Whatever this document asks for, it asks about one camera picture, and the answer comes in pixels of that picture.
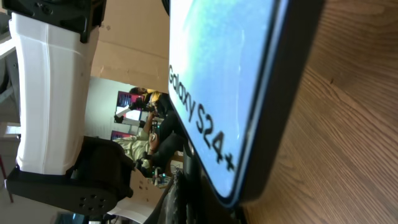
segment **display screen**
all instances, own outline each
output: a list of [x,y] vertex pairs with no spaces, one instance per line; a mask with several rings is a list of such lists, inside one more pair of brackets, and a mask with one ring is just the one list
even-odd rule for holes
[[[131,103],[135,103],[138,98],[141,98],[142,100],[144,100],[144,96],[142,96],[142,95],[130,94],[130,93],[126,93],[123,91],[119,91],[118,99],[116,102],[116,114],[123,111]],[[129,111],[129,112],[123,114],[123,116],[125,118],[139,121],[141,119],[141,109],[138,108],[136,110]]]
[[222,197],[233,191],[250,134],[248,124],[274,4],[265,0],[171,1],[170,98]]

